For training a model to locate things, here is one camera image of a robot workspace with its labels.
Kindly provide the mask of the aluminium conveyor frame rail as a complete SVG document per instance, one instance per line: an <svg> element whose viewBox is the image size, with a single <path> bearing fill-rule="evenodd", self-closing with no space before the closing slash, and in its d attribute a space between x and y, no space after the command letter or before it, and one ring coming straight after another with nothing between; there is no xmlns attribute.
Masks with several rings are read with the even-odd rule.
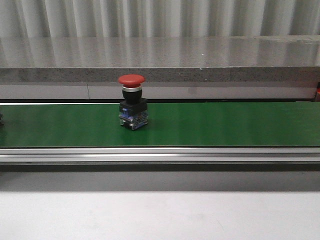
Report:
<svg viewBox="0 0 320 240"><path fill-rule="evenodd" d="M318 171L318 147L3 148L3 172Z"/></svg>

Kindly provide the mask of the grey stone counter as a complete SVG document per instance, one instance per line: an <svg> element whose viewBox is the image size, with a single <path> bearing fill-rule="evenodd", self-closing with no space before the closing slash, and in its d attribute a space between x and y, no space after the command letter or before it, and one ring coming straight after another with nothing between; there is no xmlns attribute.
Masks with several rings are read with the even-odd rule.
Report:
<svg viewBox="0 0 320 240"><path fill-rule="evenodd" d="M0 40L0 99L112 101L118 78L143 96L182 101L315 101L320 38L9 37Z"/></svg>

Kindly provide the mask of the red mushroom push button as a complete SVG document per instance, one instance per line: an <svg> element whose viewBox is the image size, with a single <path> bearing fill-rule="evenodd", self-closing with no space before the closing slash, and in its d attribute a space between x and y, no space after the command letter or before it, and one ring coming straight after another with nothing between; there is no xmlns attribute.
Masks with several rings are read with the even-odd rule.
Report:
<svg viewBox="0 0 320 240"><path fill-rule="evenodd" d="M142 97L141 84L144 81L145 77L139 74L126 74L118 78L124 97L119 104L120 125L132 131L148 124L147 99Z"/></svg>

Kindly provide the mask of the red plastic bin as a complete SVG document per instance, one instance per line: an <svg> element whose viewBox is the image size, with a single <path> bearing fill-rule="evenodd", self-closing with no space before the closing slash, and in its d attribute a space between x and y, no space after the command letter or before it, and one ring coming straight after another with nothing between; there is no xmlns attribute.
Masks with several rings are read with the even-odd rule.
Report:
<svg viewBox="0 0 320 240"><path fill-rule="evenodd" d="M320 102L320 82L317 84L314 101Z"/></svg>

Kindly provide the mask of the green conveyor belt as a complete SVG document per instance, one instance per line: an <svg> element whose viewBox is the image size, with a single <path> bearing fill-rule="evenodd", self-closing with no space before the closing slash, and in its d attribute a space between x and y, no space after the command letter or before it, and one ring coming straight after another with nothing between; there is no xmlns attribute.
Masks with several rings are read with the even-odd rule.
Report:
<svg viewBox="0 0 320 240"><path fill-rule="evenodd" d="M120 125L118 104L5 105L3 148L320 144L317 102L149 103L148 124Z"/></svg>

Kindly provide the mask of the yellow mushroom push button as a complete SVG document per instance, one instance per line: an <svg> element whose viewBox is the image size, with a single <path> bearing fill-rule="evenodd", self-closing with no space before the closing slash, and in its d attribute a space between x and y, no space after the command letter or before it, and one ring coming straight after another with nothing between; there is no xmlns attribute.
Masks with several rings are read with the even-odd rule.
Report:
<svg viewBox="0 0 320 240"><path fill-rule="evenodd" d="M0 126L4 125L3 115L0 113Z"/></svg>

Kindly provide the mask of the white pleated curtain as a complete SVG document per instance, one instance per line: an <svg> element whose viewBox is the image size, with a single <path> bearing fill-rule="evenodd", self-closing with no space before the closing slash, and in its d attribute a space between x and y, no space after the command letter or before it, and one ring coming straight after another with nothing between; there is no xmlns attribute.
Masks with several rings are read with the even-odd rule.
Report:
<svg viewBox="0 0 320 240"><path fill-rule="evenodd" d="M8 37L318 35L317 0L3 0Z"/></svg>

